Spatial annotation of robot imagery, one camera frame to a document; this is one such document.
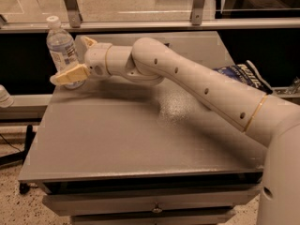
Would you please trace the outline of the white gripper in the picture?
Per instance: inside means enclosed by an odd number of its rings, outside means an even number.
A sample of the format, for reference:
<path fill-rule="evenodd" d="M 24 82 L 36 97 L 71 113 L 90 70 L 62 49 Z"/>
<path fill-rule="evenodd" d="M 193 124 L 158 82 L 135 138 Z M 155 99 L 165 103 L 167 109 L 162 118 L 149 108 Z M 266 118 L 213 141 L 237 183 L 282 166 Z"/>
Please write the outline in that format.
<path fill-rule="evenodd" d="M 81 83 L 88 79 L 91 73 L 93 79 L 108 79 L 111 77 L 107 69 L 106 57 L 111 43 L 98 43 L 96 40 L 82 36 L 81 41 L 89 48 L 84 55 L 85 64 L 69 65 L 52 75 L 50 82 L 54 85 Z"/>

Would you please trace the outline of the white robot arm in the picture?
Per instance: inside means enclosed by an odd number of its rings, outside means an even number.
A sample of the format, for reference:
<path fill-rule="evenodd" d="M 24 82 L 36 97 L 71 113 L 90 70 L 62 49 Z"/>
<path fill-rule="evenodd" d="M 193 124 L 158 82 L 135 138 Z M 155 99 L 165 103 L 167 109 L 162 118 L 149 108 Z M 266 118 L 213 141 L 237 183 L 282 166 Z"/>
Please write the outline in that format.
<path fill-rule="evenodd" d="M 197 64 L 142 37 L 131 46 L 83 37 L 81 64 L 51 76 L 63 85 L 96 75 L 135 83 L 173 81 L 249 138 L 267 148 L 257 225 L 300 225 L 300 106 Z"/>

